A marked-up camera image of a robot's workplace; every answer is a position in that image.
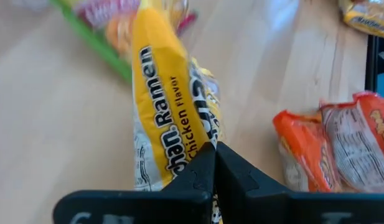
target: ramen noodle package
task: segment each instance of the ramen noodle package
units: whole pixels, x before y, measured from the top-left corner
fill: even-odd
[[[224,138],[213,76],[151,3],[141,1],[132,30],[135,188],[147,191],[176,178],[205,142]]]
[[[384,37],[384,0],[339,0],[339,6],[348,25]]]
[[[274,117],[273,124],[280,138],[285,181],[291,190],[342,190],[320,116],[299,116],[282,111]]]
[[[384,98],[357,93],[321,111],[342,178],[358,191],[384,192]]]

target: plastic wrapper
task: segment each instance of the plastic wrapper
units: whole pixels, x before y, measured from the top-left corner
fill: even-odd
[[[152,1],[141,1],[132,36],[135,188],[161,190],[205,142],[224,140],[218,86]],[[217,206],[213,217],[220,221]]]
[[[127,80],[131,80],[131,31],[140,0],[51,0],[73,28]],[[153,0],[175,30],[184,30],[196,14],[189,0]]]
[[[284,178],[291,190],[340,192],[332,146],[321,117],[300,116],[282,111],[273,119],[280,138]]]
[[[384,0],[339,0],[344,22],[384,38]]]
[[[384,98],[357,93],[354,102],[321,111],[343,180],[360,192],[384,192]]]

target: wooden surface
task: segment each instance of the wooden surface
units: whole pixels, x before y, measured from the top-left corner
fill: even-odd
[[[363,90],[366,35],[335,0],[191,0],[183,37],[218,78],[228,144],[283,181],[273,116]],[[78,189],[132,189],[131,85],[59,12],[0,0],[0,223],[50,223]]]

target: chicken flavor ramen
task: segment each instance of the chicken flavor ramen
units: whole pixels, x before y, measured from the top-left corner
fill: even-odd
[[[141,1],[132,35],[135,188],[161,190],[205,142],[223,141],[217,86],[151,0]]]

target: black object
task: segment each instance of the black object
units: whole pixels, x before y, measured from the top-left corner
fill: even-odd
[[[384,38],[372,35],[368,37],[365,89],[384,97]]]
[[[295,193],[220,142],[160,192],[80,191],[61,199],[55,224],[211,223],[213,185],[223,222],[382,223],[384,195]]]

